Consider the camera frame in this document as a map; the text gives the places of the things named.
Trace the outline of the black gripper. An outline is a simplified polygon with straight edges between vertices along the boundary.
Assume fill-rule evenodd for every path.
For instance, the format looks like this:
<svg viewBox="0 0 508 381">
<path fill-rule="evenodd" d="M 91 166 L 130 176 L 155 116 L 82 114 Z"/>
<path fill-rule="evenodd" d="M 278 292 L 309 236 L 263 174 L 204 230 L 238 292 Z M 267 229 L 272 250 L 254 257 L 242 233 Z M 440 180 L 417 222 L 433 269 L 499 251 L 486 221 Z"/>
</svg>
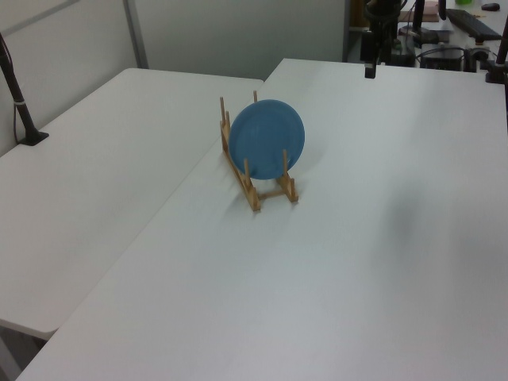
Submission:
<svg viewBox="0 0 508 381">
<path fill-rule="evenodd" d="M 398 16 L 368 18 L 369 29 L 362 32 L 360 60 L 364 62 L 364 77 L 376 77 L 376 64 L 392 61 L 392 49 L 397 38 Z"/>
</svg>

